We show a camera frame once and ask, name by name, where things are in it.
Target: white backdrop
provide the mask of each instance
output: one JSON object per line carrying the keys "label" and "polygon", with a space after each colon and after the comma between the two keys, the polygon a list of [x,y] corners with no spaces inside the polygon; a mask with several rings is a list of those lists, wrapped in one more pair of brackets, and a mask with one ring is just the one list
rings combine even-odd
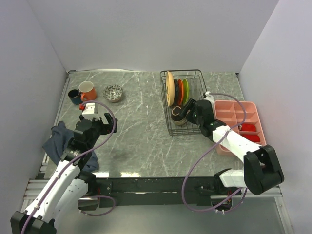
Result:
{"label": "white backdrop", "polygon": [[284,170],[281,188],[297,234],[312,228],[311,9],[310,0],[280,1],[239,76]]}
{"label": "white backdrop", "polygon": [[42,163],[66,72],[30,6],[0,1],[0,233]]}
{"label": "white backdrop", "polygon": [[278,0],[28,0],[66,70],[239,72]]}

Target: red plate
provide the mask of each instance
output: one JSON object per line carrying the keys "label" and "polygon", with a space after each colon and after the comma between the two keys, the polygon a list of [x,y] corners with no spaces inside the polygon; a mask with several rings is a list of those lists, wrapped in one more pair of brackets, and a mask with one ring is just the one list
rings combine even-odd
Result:
{"label": "red plate", "polygon": [[178,106],[182,105],[183,99],[184,99],[184,85],[183,85],[183,81],[181,79],[178,80],[178,84],[179,84],[179,98],[177,101]]}

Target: black wire basket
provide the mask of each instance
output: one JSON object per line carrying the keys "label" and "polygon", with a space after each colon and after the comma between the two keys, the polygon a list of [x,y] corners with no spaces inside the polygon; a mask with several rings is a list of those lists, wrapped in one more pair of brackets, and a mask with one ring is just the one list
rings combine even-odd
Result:
{"label": "black wire basket", "polygon": [[[200,129],[196,124],[187,122],[183,125],[175,125],[170,118],[170,114],[174,106],[168,107],[167,105],[167,91],[166,91],[166,72],[160,72],[161,79],[161,90],[162,90],[162,104],[164,108],[166,124],[168,128],[169,135],[171,136],[180,136],[180,135],[191,135],[199,134]],[[207,91],[207,87],[204,81],[203,74],[200,70],[169,70],[173,75],[174,79],[187,79],[190,87],[189,98],[195,100],[203,99],[203,94]]]}

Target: black cup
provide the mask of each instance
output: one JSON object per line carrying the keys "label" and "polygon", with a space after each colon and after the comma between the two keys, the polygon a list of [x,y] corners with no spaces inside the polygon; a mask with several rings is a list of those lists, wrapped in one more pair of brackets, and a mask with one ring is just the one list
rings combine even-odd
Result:
{"label": "black cup", "polygon": [[79,92],[78,89],[73,89],[68,92],[68,97],[74,103],[75,105],[82,104],[82,101],[80,99],[81,93]]}

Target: dark blue cloth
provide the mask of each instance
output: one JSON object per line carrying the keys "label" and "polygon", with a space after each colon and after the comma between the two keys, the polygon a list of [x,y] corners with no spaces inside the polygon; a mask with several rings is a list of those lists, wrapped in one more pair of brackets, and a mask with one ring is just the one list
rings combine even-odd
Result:
{"label": "dark blue cloth", "polygon": [[[68,141],[74,136],[74,131],[67,129],[63,121],[58,122],[57,126],[52,127],[51,138],[43,144],[43,149],[51,160],[58,165],[60,157],[67,148]],[[93,172],[99,169],[98,157],[92,151],[92,155],[83,167],[84,171]]]}

